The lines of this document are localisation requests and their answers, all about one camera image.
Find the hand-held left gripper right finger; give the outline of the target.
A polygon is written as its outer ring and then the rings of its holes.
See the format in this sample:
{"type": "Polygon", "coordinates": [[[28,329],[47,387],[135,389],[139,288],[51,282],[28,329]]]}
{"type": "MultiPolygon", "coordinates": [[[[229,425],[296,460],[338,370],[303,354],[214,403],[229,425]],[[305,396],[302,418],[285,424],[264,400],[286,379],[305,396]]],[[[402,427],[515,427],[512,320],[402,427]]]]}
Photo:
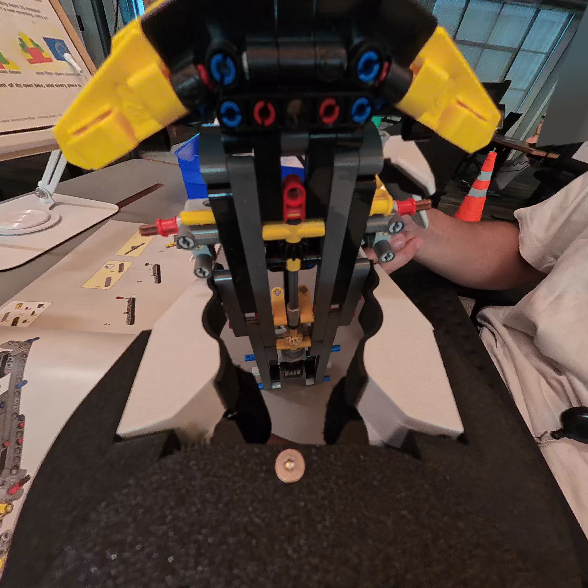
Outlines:
{"type": "Polygon", "coordinates": [[[325,442],[341,442],[348,429],[380,446],[401,446],[410,432],[459,437],[433,325],[383,269],[369,270],[361,295],[360,337],[327,402],[325,442]]]}

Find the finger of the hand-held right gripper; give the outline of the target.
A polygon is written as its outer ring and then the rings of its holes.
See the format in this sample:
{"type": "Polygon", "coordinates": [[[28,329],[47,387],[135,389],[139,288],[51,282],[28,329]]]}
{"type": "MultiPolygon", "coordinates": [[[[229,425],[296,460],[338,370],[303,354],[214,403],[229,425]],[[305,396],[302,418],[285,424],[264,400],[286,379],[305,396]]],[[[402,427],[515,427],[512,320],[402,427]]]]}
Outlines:
{"type": "Polygon", "coordinates": [[[404,141],[400,135],[385,138],[383,159],[381,181],[387,188],[423,198],[435,194],[435,176],[415,142],[404,141]]]}

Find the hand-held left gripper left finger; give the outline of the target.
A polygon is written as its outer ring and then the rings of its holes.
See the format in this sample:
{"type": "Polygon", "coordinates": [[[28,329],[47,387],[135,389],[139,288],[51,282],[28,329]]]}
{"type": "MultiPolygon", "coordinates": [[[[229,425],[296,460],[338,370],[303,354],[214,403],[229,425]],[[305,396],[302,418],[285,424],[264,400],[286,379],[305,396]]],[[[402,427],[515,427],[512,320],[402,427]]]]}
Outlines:
{"type": "Polygon", "coordinates": [[[268,408],[254,376],[235,364],[221,333],[226,315],[202,279],[154,324],[117,429],[120,437],[173,430],[203,443],[223,417],[247,443],[266,443],[268,408]]]}

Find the lego car chassis model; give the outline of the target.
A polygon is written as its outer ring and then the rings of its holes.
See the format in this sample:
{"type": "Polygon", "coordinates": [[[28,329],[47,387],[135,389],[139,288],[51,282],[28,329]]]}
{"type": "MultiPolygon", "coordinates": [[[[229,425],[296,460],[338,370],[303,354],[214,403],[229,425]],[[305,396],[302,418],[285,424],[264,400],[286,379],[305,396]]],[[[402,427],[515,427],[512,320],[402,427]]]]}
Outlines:
{"type": "Polygon", "coordinates": [[[383,146],[372,117],[400,113],[467,153],[501,114],[454,40],[413,1],[157,1],[111,53],[53,133],[68,162],[97,170],[175,122],[200,123],[211,211],[186,206],[148,232],[176,235],[206,266],[217,229],[261,388],[321,382],[356,261],[376,212],[383,146]]]}

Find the person's right forearm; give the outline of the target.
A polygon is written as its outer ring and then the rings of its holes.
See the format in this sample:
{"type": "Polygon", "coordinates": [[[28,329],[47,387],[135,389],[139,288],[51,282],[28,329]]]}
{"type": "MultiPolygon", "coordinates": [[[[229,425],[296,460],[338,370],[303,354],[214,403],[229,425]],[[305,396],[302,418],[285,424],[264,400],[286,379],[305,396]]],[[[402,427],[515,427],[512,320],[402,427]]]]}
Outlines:
{"type": "Polygon", "coordinates": [[[458,286],[510,290],[539,283],[545,273],[519,250],[518,225],[504,221],[465,222],[432,209],[429,226],[406,225],[420,245],[415,261],[458,286]]]}

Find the lego instruction booklet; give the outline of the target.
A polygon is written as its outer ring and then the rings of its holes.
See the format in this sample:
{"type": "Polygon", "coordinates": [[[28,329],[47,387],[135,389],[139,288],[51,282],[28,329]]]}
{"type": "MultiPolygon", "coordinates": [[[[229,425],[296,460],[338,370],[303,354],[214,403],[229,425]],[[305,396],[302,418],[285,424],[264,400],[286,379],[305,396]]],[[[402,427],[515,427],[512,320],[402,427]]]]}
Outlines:
{"type": "Polygon", "coordinates": [[[1,572],[29,488],[70,416],[198,278],[172,238],[109,221],[1,306],[1,572]]]}

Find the person's right hand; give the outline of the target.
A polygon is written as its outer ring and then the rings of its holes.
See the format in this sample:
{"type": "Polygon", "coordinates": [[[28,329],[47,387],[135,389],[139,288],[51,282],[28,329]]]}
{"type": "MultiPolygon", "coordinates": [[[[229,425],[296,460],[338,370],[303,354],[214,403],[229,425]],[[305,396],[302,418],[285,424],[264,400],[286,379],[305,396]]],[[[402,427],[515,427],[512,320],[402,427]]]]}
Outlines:
{"type": "Polygon", "coordinates": [[[428,212],[429,226],[426,229],[416,224],[412,217],[402,217],[405,223],[404,229],[399,233],[387,235],[382,241],[391,248],[393,253],[391,261],[381,261],[375,249],[367,245],[362,246],[362,251],[386,275],[401,269],[412,260],[430,262],[437,250],[443,251],[444,217],[443,212],[431,209],[428,212]]]}

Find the black mesh office chair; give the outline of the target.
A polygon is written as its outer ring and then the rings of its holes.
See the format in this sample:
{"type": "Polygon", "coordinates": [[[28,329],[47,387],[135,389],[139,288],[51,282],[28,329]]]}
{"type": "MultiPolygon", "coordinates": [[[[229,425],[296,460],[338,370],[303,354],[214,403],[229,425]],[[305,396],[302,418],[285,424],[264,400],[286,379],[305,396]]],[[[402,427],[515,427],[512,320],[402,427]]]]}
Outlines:
{"type": "MultiPolygon", "coordinates": [[[[502,128],[506,108],[502,103],[503,97],[511,86],[511,80],[484,82],[482,85],[500,112],[501,119],[496,128],[499,130],[502,128]]],[[[421,150],[429,162],[430,169],[435,177],[436,192],[431,196],[431,200],[433,207],[438,208],[442,196],[446,193],[446,187],[450,180],[456,174],[461,164],[470,156],[470,153],[437,135],[431,136],[427,142],[423,143],[421,150]]]]}

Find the orange traffic cone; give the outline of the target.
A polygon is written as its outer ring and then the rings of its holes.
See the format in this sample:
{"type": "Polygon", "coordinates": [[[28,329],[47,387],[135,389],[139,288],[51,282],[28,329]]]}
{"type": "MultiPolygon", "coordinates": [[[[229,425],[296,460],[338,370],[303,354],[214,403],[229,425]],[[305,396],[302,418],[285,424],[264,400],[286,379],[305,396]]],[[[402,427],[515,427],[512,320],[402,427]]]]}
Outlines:
{"type": "Polygon", "coordinates": [[[486,195],[492,179],[496,162],[496,150],[490,151],[464,200],[454,214],[463,222],[479,222],[484,210],[486,195]]]}

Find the dark wooden desk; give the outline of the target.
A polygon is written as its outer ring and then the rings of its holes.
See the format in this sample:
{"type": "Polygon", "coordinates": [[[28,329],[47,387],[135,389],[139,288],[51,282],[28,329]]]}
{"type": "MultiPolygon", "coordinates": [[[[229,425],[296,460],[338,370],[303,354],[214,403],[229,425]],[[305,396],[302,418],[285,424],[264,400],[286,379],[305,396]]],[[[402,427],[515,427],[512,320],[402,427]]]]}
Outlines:
{"type": "Polygon", "coordinates": [[[536,147],[529,145],[525,141],[519,141],[517,139],[513,139],[511,137],[504,136],[501,134],[495,134],[495,136],[492,139],[492,144],[500,147],[506,155],[506,157],[509,156],[511,151],[525,153],[527,155],[531,155],[533,157],[538,158],[558,159],[560,157],[560,154],[557,152],[550,152],[542,149],[537,149],[536,147]]]}

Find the person's white shirt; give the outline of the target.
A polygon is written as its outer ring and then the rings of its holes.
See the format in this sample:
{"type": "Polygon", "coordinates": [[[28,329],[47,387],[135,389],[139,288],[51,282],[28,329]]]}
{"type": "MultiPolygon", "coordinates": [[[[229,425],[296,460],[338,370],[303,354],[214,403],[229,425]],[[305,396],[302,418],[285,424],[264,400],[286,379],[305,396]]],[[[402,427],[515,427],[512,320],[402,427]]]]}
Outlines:
{"type": "Polygon", "coordinates": [[[587,534],[587,444],[552,437],[566,410],[587,407],[587,173],[514,216],[519,252],[544,278],[515,305],[484,308],[480,336],[587,534]]]}

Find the instruction card on stand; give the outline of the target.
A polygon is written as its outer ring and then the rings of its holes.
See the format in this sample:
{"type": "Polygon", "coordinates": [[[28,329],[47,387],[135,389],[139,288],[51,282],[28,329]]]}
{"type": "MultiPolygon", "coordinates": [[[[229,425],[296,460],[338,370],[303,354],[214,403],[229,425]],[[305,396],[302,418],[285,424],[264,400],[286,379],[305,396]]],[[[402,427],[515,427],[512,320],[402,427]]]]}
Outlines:
{"type": "Polygon", "coordinates": [[[55,142],[54,125],[1,133],[1,161],[49,152],[34,190],[1,203],[1,270],[32,261],[119,210],[113,204],[57,192],[66,159],[55,142]]]}

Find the blue plastic bin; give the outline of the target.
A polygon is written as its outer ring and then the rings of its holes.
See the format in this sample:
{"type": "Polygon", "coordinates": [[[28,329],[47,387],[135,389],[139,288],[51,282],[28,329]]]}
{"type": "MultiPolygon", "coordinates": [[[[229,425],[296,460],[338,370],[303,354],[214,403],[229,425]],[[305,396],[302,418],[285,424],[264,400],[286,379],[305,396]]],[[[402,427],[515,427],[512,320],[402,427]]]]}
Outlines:
{"type": "MultiPolygon", "coordinates": [[[[208,188],[202,178],[199,161],[199,134],[182,143],[174,153],[178,159],[188,199],[207,199],[208,188]]],[[[281,157],[281,177],[285,179],[288,175],[297,175],[301,180],[305,180],[305,166],[295,156],[281,157]]]]}

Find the printed instruction sheet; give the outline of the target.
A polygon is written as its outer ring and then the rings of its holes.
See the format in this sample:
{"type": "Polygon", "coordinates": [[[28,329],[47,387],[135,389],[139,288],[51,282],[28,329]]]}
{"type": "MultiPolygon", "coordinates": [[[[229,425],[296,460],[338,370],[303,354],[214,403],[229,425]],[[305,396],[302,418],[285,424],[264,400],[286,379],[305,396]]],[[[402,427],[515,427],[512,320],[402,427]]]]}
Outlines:
{"type": "Polygon", "coordinates": [[[54,125],[94,71],[59,1],[1,1],[1,133],[54,125]]]}

